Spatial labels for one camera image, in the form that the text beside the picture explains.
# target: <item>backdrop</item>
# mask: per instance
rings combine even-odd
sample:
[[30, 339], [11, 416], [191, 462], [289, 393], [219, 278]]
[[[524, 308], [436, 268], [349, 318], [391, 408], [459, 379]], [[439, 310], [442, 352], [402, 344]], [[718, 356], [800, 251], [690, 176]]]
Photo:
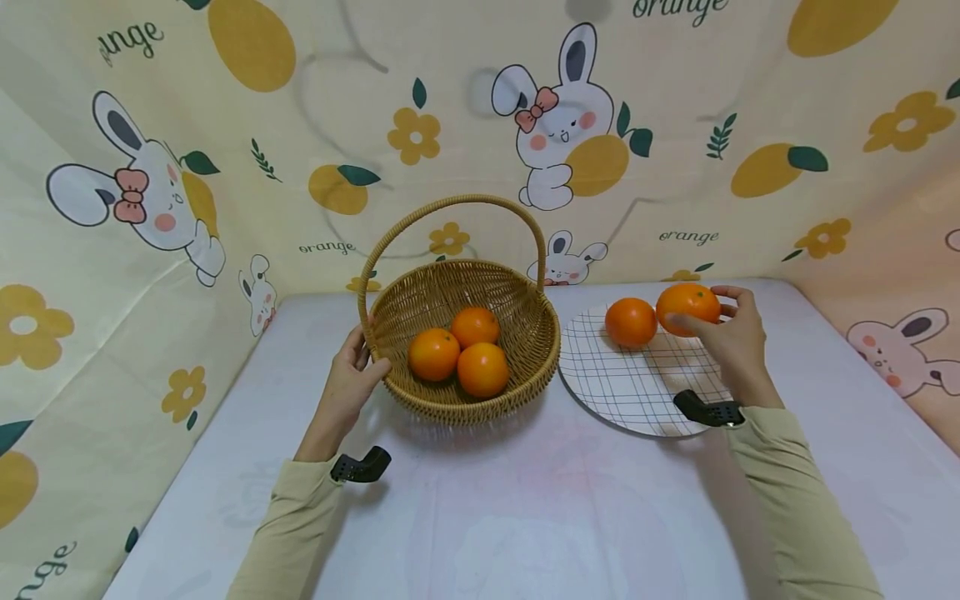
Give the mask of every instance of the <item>backdrop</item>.
[[[468, 192], [528, 207], [551, 284], [793, 281], [960, 451], [958, 22], [949, 0], [0, 2], [0, 595], [99, 597], [279, 302], [354, 291], [391, 225]], [[535, 254], [458, 206], [371, 289]]]

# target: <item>grid-patterned plate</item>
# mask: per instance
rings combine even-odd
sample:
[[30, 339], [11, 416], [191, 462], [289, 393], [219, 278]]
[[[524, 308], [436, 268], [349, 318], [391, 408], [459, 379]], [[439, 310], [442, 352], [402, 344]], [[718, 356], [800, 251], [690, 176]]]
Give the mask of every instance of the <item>grid-patterned plate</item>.
[[560, 373], [570, 391], [601, 419], [637, 433], [677, 437], [707, 429], [673, 404], [683, 390], [704, 402], [730, 399], [700, 340], [660, 330], [641, 350], [621, 349], [604, 327], [609, 307], [594, 306], [564, 327]]

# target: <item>sleeve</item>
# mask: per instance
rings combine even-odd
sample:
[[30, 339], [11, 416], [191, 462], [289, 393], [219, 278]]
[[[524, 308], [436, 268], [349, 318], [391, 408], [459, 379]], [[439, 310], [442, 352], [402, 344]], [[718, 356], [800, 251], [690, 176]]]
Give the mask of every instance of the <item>sleeve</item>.
[[299, 600], [342, 485], [325, 463], [286, 461], [227, 600]]
[[736, 462], [759, 498], [788, 600], [882, 600], [850, 523], [824, 483], [794, 415], [742, 409], [727, 431]]

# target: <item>orange on plate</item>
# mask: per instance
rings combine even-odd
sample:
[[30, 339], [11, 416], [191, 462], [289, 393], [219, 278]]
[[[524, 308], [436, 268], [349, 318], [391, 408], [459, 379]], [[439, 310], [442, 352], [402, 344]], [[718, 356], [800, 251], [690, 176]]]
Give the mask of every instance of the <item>orange on plate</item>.
[[611, 304], [604, 324], [610, 339], [631, 350], [642, 347], [657, 335], [654, 308], [639, 298], [623, 298]]
[[686, 314], [708, 323], [720, 322], [720, 300], [710, 288], [699, 283], [678, 283], [663, 290], [657, 300], [657, 319], [663, 328], [682, 338], [696, 337], [692, 331], [669, 324], [671, 313]]
[[510, 380], [507, 355], [500, 346], [478, 342], [460, 353], [457, 376], [460, 385], [471, 396], [494, 397], [507, 387], [507, 381]]
[[500, 337], [500, 323], [491, 311], [482, 306], [470, 306], [457, 313], [450, 325], [450, 333], [467, 349], [478, 342], [496, 344]]
[[446, 329], [420, 332], [407, 350], [407, 364], [414, 375], [427, 381], [443, 381], [457, 368], [460, 343]]

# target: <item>black wrist device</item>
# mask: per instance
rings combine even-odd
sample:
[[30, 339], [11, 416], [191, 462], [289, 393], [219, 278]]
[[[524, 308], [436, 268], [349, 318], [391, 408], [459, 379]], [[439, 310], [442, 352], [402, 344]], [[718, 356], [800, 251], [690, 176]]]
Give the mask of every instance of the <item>black wrist device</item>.
[[362, 461], [342, 454], [340, 460], [330, 470], [330, 479], [372, 483], [380, 478], [383, 471], [387, 470], [390, 461], [390, 453], [378, 445], [372, 447]]
[[740, 413], [740, 405], [733, 400], [707, 404], [693, 390], [683, 390], [673, 396], [673, 403], [684, 417], [708, 427], [734, 426], [746, 420]]

